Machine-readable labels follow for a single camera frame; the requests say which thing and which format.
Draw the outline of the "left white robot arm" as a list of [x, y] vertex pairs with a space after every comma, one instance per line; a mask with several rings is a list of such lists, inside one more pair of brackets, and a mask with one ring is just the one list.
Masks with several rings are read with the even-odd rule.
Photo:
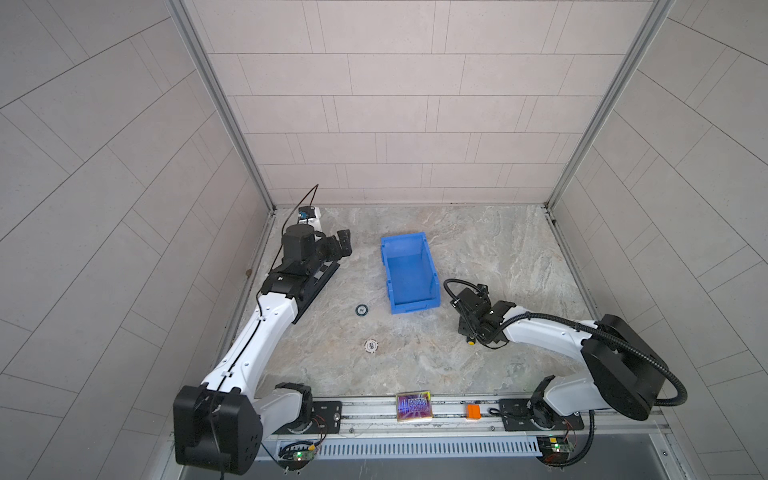
[[243, 475], [265, 437], [313, 423], [309, 386], [284, 382], [263, 398], [255, 393], [282, 335], [351, 255], [351, 233], [327, 235], [299, 223], [285, 230], [281, 245], [283, 259], [264, 280], [256, 310], [233, 345], [199, 385], [182, 387], [174, 399], [180, 465]]

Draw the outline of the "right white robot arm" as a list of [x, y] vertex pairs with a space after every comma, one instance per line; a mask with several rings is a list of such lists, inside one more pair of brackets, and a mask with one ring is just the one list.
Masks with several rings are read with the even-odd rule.
[[621, 318], [574, 321], [531, 312], [513, 302], [494, 304], [480, 288], [452, 294], [459, 332], [490, 349], [511, 343], [533, 345], [580, 361], [576, 373], [545, 377], [523, 411], [512, 416], [542, 430], [558, 429], [564, 418], [612, 409], [646, 420], [667, 377], [666, 364]]

